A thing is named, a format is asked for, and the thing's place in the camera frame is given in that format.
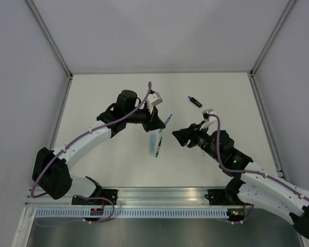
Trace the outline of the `light blue highlighter cap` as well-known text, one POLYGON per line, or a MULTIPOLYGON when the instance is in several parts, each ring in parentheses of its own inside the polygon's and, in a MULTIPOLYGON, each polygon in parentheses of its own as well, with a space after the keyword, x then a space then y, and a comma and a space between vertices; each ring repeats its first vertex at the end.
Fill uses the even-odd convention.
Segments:
POLYGON ((151 134, 151 136, 150 136, 150 142, 151 143, 156 143, 156 140, 157 140, 157 135, 156 134, 151 134))

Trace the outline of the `blue pen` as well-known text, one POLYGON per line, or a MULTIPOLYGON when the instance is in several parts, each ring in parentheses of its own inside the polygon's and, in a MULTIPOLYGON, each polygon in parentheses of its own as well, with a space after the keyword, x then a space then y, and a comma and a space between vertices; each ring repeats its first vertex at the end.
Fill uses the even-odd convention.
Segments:
POLYGON ((171 117, 173 116, 173 114, 170 114, 170 116, 167 118, 167 120, 164 122, 165 123, 165 128, 167 127, 171 117))

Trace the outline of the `green pen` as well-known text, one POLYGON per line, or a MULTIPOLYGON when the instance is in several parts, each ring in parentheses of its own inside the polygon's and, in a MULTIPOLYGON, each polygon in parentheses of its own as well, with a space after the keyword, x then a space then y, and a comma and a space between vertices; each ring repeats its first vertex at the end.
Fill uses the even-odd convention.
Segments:
POLYGON ((162 139, 163 139, 163 136, 161 136, 160 139, 159 139, 159 143, 158 143, 157 150, 156 150, 156 153, 155 153, 155 157, 156 157, 156 158, 158 157, 159 152, 160 152, 162 139))

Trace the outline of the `light blue highlighter body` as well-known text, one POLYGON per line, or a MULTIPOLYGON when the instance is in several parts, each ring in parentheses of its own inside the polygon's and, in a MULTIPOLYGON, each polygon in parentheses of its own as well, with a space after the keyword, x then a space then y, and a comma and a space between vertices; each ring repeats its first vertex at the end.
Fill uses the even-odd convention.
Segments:
POLYGON ((155 157, 157 150, 157 142, 150 142, 149 144, 149 156, 155 157))

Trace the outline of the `purple black highlighter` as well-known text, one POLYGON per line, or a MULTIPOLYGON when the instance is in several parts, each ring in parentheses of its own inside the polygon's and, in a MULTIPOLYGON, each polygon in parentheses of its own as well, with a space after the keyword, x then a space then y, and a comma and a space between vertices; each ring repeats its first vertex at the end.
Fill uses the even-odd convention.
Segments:
POLYGON ((194 97, 188 96, 189 101, 194 104, 195 106, 197 106, 198 108, 202 108, 202 104, 195 99, 194 97))

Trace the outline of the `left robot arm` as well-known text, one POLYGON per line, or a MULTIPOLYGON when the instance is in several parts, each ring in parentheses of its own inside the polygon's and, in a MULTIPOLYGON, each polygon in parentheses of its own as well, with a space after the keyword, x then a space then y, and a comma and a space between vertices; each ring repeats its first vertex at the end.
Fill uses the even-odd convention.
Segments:
POLYGON ((32 173, 34 186, 43 189, 42 195, 57 200, 73 195, 95 205, 101 201, 102 187, 93 178, 71 175, 71 169, 80 159, 100 144, 112 139, 127 124, 141 124, 146 132, 164 129, 157 105, 162 102, 159 92, 149 89, 145 98, 136 92, 123 90, 104 112, 96 117, 89 129, 53 150, 38 151, 32 173))

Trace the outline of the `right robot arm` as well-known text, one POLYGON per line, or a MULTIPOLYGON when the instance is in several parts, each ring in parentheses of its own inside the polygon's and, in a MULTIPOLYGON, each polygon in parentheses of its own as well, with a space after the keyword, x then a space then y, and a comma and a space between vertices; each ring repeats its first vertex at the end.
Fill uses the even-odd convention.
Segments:
POLYGON ((208 135, 207 130, 192 124, 172 132, 181 146, 199 147, 219 163, 232 179, 224 197, 230 204, 245 203, 275 214, 309 240, 309 191, 297 187, 257 164, 237 150, 225 130, 208 135))

